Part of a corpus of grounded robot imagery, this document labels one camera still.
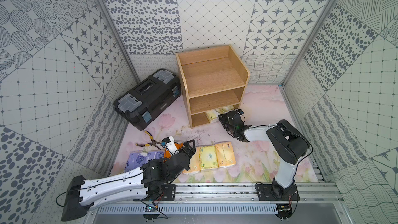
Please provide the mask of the green tissue pack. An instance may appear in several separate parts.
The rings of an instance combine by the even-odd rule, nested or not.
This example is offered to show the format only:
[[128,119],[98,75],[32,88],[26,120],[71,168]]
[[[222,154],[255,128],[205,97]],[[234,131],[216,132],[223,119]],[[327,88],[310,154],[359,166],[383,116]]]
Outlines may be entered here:
[[233,110],[235,110],[234,106],[225,106],[225,107],[221,107],[221,108],[216,109],[216,111],[219,114],[225,114],[225,113],[227,113],[229,111],[233,111]]
[[219,120],[220,113],[216,110],[212,110],[212,111],[207,111],[205,115],[210,123],[214,123]]

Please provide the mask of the beige tissue pack shelf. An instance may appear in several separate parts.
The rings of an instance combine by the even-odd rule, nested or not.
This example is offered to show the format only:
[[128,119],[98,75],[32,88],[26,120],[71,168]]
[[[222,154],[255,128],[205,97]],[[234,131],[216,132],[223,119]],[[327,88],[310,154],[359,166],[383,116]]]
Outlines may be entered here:
[[190,159],[190,170],[184,170],[183,174],[194,175],[201,171],[200,169],[200,152],[199,148],[196,148],[194,156]]

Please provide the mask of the orange tissue pack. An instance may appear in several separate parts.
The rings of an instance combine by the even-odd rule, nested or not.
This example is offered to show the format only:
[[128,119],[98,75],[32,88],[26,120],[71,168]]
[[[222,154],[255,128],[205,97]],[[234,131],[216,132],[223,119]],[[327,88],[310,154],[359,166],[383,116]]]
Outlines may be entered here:
[[178,150],[183,146],[182,143],[168,143],[165,145],[164,157],[170,158],[178,153]]

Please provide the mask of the green tissue pack shelf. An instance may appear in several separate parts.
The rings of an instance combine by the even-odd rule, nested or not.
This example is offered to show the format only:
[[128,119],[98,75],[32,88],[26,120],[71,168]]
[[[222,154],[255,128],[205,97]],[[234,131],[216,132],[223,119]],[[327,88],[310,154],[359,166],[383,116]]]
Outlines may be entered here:
[[219,168],[216,147],[214,145],[199,147],[199,161],[201,171]]

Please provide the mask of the yellow tissue pack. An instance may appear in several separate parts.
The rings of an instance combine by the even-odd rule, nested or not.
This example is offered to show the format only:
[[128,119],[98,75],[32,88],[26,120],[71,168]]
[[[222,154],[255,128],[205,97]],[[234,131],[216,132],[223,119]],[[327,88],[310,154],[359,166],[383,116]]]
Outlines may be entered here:
[[218,143],[215,145],[218,166],[228,168],[236,165],[235,153],[231,142]]

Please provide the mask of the purple tissue pack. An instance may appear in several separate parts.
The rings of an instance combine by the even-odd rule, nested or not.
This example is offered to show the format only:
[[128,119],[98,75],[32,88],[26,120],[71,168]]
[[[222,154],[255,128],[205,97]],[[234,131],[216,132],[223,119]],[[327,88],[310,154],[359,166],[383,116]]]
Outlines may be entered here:
[[164,157],[164,151],[151,151],[147,154],[146,161],[153,159],[161,159]]
[[147,156],[141,154],[140,152],[130,153],[127,162],[125,164],[124,171],[129,172],[136,168],[141,167],[143,164],[145,164],[146,158]]

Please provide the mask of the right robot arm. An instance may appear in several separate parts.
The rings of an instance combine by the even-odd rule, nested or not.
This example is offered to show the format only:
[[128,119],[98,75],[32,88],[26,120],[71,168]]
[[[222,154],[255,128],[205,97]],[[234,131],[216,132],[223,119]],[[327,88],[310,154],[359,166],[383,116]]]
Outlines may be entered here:
[[270,142],[281,161],[278,172],[272,181],[271,192],[282,199],[290,191],[295,191],[294,177],[298,164],[309,156],[312,144],[289,121],[283,119],[274,125],[246,125],[242,120],[241,109],[232,110],[218,116],[228,134],[240,142]]

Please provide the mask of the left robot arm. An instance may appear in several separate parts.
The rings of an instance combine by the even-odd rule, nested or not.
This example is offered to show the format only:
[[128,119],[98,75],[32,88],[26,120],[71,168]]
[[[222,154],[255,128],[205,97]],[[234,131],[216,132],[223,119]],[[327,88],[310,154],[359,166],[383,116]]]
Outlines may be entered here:
[[169,158],[149,160],[139,168],[116,176],[86,179],[75,176],[64,192],[61,220],[69,222],[86,216],[87,212],[103,205],[125,200],[155,201],[162,194],[162,186],[171,184],[196,154],[195,140],[182,143],[176,149],[173,138],[164,139]]

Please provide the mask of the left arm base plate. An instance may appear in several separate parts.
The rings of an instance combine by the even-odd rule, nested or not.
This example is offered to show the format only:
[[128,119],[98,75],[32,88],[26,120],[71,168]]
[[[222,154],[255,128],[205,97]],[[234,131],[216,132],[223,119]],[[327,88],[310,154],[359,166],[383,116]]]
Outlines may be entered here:
[[150,186],[147,194],[141,201],[159,202],[174,201],[176,194],[176,185],[163,184],[161,186]]

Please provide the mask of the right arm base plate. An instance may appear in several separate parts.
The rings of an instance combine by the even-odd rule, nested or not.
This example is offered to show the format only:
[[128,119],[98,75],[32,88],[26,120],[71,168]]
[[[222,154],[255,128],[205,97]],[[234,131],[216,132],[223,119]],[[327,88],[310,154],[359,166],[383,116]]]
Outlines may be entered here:
[[297,185],[292,183],[288,188],[278,184],[256,183],[255,190],[259,201],[299,201]]

